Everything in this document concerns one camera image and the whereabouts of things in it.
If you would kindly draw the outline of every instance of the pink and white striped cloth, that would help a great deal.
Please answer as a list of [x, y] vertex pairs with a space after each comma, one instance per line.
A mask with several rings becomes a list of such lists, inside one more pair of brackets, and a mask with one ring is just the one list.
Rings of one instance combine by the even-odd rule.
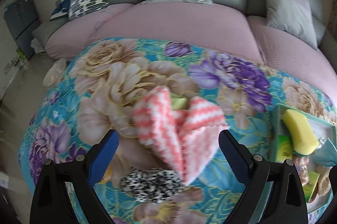
[[158, 86], [133, 109], [140, 143], [150, 146], [185, 185], [192, 183], [219, 148], [219, 133], [228, 129], [222, 110], [200, 97], [188, 110], [172, 110], [170, 90]]

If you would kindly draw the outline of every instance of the gray floor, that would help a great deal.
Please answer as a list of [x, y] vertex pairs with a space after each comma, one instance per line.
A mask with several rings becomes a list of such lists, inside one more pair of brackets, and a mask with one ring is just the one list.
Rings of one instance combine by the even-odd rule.
[[42, 81], [54, 60], [36, 54], [29, 63], [28, 70], [18, 72], [0, 107], [0, 130], [4, 131], [6, 140], [0, 141], [0, 165], [9, 175], [9, 198], [23, 224], [29, 223], [32, 194], [21, 175], [17, 151], [30, 119], [47, 92]]

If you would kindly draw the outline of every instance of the sponge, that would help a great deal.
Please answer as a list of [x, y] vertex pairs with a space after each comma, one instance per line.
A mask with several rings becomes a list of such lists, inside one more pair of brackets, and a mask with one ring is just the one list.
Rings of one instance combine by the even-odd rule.
[[296, 110], [287, 109], [282, 120], [290, 132], [294, 153], [304, 157], [315, 151], [319, 142], [306, 116]]

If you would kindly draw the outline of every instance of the blue floral tablecloth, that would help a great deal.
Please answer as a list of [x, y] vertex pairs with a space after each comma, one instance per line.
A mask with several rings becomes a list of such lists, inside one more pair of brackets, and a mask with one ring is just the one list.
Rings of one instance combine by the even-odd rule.
[[[192, 185], [163, 203], [137, 203], [118, 189], [131, 166], [148, 170], [163, 165], [139, 144], [131, 114], [135, 102], [157, 85], [218, 104], [234, 137], [264, 157], [270, 148], [270, 113], [278, 103], [337, 122], [326, 94], [286, 73], [179, 42], [107, 38], [68, 65], [62, 82], [50, 90], [30, 122], [19, 164], [31, 191], [46, 158], [73, 160], [114, 128], [120, 146], [94, 188], [115, 223], [223, 223], [244, 186], [220, 150]], [[72, 185], [67, 189], [79, 221], [86, 223]], [[310, 223], [322, 212], [309, 215]]]

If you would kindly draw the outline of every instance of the pink seat cushion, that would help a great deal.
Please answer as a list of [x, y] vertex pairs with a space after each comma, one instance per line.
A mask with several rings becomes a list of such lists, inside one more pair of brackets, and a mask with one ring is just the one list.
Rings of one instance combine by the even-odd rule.
[[248, 22], [260, 44], [265, 63], [325, 92], [337, 105], [337, 75], [320, 50], [282, 30], [267, 27], [266, 19], [249, 16]]
[[132, 6], [115, 4], [67, 22], [50, 36], [46, 52], [55, 59], [73, 59], [90, 45], [90, 38], [106, 21]]
[[106, 37], [179, 41], [263, 63], [246, 17], [218, 4], [140, 3], [109, 20], [92, 41]]

